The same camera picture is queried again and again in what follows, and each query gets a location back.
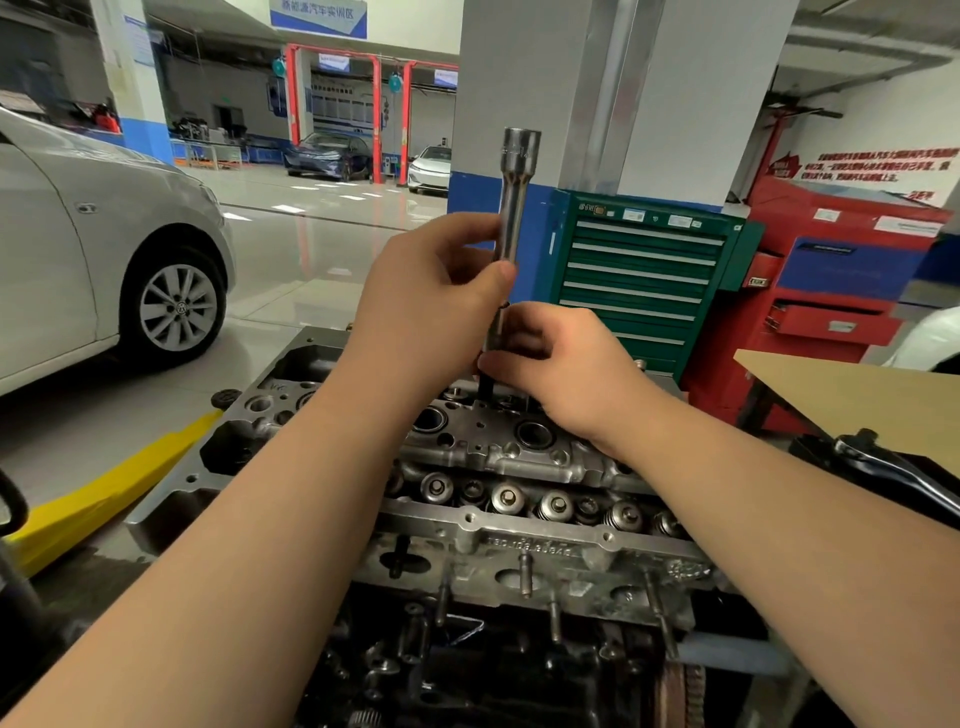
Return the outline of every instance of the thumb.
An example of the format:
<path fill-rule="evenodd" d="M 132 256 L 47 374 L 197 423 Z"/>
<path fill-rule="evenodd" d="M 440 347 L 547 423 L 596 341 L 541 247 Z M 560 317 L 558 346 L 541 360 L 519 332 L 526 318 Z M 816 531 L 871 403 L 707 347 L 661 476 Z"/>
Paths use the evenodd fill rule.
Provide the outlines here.
<path fill-rule="evenodd" d="M 504 351 L 484 352 L 477 359 L 477 368 L 485 375 L 538 399 L 537 390 L 543 383 L 543 367 L 546 364 L 539 359 Z"/>
<path fill-rule="evenodd" d="M 489 318 L 507 302 L 516 279 L 516 266 L 509 260 L 497 260 L 484 268 L 464 286 Z"/>

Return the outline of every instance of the person's right hand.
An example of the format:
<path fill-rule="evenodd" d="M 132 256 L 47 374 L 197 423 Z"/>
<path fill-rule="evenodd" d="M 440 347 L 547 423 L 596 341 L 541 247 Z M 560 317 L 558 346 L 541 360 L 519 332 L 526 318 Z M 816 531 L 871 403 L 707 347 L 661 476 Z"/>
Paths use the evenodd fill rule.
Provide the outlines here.
<path fill-rule="evenodd" d="M 672 399 L 588 308 L 516 303 L 503 334 L 504 351 L 481 355 L 480 371 L 537 398 L 557 425 L 612 457 L 631 420 Z"/>

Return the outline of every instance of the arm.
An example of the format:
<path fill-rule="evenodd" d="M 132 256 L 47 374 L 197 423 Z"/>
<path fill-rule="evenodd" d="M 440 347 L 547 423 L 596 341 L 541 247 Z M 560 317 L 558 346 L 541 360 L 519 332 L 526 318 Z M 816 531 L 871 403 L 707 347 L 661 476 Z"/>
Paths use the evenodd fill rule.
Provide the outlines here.
<path fill-rule="evenodd" d="M 510 263 L 462 247 L 498 225 L 448 215 L 387 244 L 324 386 L 3 728 L 290 725 L 405 433 L 510 291 Z"/>
<path fill-rule="evenodd" d="M 586 309 L 506 328 L 529 355 L 480 368 L 642 473 L 851 719 L 955 725 L 960 534 L 665 394 Z"/>

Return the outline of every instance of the person's left hand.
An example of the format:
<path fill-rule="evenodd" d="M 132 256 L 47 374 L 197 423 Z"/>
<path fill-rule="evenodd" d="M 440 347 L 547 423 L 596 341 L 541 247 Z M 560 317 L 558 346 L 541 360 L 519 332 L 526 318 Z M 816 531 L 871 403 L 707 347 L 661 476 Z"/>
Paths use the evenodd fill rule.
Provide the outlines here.
<path fill-rule="evenodd" d="M 343 359 L 386 376 L 419 404 L 469 371 L 516 267 L 491 264 L 500 218 L 454 212 L 391 238 L 367 275 Z"/>

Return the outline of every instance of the workbench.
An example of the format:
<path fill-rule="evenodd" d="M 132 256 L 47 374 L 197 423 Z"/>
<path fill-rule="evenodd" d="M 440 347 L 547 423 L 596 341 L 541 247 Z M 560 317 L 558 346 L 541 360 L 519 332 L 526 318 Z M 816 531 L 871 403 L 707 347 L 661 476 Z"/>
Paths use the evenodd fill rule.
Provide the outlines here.
<path fill-rule="evenodd" d="M 960 376 L 742 349 L 734 358 L 754 378 L 739 428 L 758 434 L 779 405 L 821 437 L 866 427 L 881 447 L 922 455 L 960 476 Z"/>

